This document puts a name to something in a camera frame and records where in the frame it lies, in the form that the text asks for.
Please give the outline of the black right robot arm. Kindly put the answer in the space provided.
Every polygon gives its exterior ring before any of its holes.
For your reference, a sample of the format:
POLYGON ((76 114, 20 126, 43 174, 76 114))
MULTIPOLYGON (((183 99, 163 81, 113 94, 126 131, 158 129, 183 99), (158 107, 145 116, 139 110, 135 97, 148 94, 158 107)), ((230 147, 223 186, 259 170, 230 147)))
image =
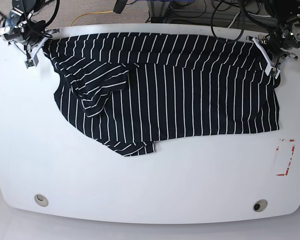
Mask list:
POLYGON ((55 2, 54 12, 48 21, 32 20, 51 0, 13 0, 7 18, 0 23, 0 36, 7 42, 22 44, 25 48, 37 45, 44 38, 51 38, 48 26, 57 16, 60 1, 55 2))

